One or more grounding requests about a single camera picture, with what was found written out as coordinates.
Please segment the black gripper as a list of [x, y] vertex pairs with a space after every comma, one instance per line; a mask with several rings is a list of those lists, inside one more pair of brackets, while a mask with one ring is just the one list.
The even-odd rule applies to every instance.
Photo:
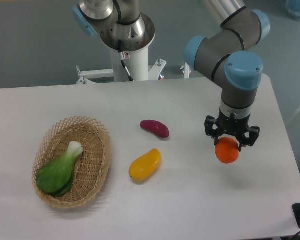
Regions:
[[239, 151], [243, 147], [252, 147], [259, 138], [261, 128], [249, 126], [250, 117], [251, 114], [244, 118], [235, 118], [233, 113], [228, 117], [222, 111], [219, 111], [217, 119], [208, 115], [204, 122], [205, 134], [213, 139], [215, 146], [219, 137], [226, 134], [237, 138]]

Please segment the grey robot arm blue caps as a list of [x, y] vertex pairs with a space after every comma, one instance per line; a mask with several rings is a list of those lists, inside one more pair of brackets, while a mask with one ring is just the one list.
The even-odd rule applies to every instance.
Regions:
[[[249, 49], [270, 31], [265, 13], [247, 9], [241, 0], [207, 0], [221, 31], [212, 38], [193, 37], [183, 53], [187, 66], [222, 90], [219, 115], [204, 122], [215, 143], [223, 135], [236, 138], [240, 148], [253, 146], [260, 128], [249, 126], [251, 107], [262, 80], [263, 62]], [[116, 82], [150, 80], [149, 46], [156, 34], [153, 21], [137, 0], [82, 0], [72, 8], [81, 29], [100, 35], [110, 49]]]

